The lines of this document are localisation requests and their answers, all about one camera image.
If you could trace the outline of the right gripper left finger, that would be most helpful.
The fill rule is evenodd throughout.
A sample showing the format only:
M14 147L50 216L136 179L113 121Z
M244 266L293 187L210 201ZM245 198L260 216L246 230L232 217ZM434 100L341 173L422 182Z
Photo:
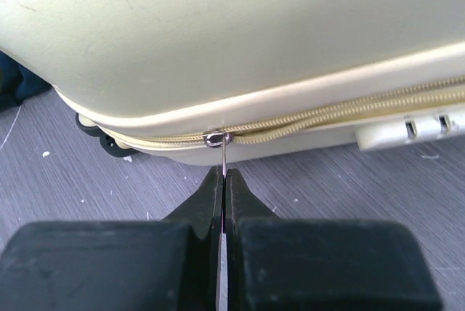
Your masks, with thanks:
M222 170L162 220L22 226L1 254L3 310L217 310Z

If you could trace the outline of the yellow hard-shell suitcase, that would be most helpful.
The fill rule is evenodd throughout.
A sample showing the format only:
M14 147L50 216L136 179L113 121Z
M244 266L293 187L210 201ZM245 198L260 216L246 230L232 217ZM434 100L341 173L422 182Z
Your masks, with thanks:
M1 50L116 157L464 133L464 0L1 0Z

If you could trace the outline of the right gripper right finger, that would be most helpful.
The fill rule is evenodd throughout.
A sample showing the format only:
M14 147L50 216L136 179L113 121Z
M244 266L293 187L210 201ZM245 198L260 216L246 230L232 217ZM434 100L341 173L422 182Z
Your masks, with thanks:
M231 169L224 183L229 310L441 310L419 242L372 219L283 219Z

